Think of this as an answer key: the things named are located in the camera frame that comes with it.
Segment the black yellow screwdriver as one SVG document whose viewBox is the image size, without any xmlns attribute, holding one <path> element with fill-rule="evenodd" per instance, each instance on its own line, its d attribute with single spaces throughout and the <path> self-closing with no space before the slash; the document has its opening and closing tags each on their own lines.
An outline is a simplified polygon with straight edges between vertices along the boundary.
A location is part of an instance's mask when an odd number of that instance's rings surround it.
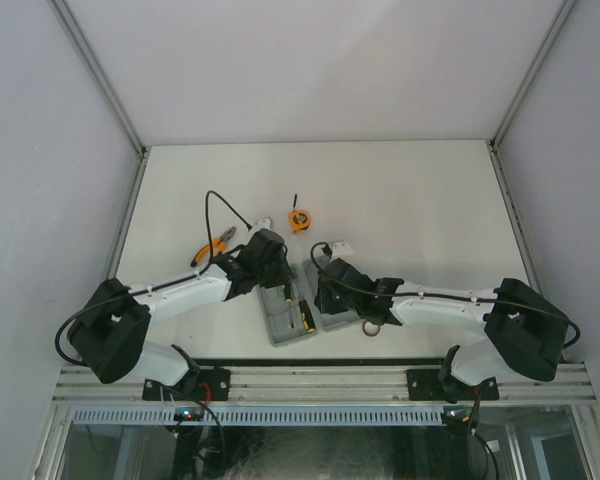
<svg viewBox="0 0 600 480">
<path fill-rule="evenodd" d="M 299 302 L 298 306 L 301 314 L 302 324 L 305 330 L 308 333 L 314 333 L 316 331 L 316 325 L 308 302 L 303 299 Z"/>
<path fill-rule="evenodd" d="M 284 311 L 284 313 L 288 316 L 289 328 L 290 328 L 291 332 L 294 332 L 295 331 L 295 325 L 294 325 L 295 304 L 294 304 L 294 299 L 293 299 L 293 284 L 292 284 L 292 282 L 288 281 L 286 284 L 283 285 L 282 289 L 283 289 L 284 299 L 286 302 L 286 310 Z"/>
</svg>

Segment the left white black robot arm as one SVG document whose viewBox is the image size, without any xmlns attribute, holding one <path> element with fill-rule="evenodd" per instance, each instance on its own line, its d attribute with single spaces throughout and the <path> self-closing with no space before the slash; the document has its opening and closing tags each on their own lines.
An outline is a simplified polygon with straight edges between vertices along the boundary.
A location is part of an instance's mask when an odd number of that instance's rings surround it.
<svg viewBox="0 0 600 480">
<path fill-rule="evenodd" d="M 284 239 L 269 228 L 256 229 L 246 244 L 213 257 L 198 272 L 136 290 L 116 278 L 105 280 L 59 327 L 54 347 L 62 359 L 89 368 L 103 384 L 135 376 L 186 400 L 198 390 L 199 367 L 180 346 L 149 341 L 150 328 L 256 287 L 288 285 L 291 278 Z"/>
</svg>

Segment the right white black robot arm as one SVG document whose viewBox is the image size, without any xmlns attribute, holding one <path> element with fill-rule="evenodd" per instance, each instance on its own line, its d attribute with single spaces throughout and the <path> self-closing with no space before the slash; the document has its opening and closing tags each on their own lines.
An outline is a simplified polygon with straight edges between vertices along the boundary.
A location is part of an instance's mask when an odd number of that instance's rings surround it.
<svg viewBox="0 0 600 480">
<path fill-rule="evenodd" d="M 373 280 L 342 258 L 317 271 L 315 304 L 323 313 L 353 311 L 378 327 L 433 325 L 477 335 L 470 345 L 450 347 L 440 367 L 439 385 L 451 403 L 504 373 L 552 381 L 568 344 L 569 318 L 518 279 L 458 291 L 401 278 Z"/>
</svg>

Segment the grey plastic tool case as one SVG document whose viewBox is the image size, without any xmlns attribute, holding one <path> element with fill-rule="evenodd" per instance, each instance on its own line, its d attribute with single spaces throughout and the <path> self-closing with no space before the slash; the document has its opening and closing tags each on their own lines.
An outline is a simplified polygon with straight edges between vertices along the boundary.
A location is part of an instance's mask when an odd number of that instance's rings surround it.
<svg viewBox="0 0 600 480">
<path fill-rule="evenodd" d="M 333 332 L 363 322 L 356 313 L 321 313 L 314 305 L 318 271 L 310 260 L 291 266 L 290 287 L 259 287 L 257 295 L 270 343 L 282 347 L 309 339 L 319 332 Z"/>
</svg>

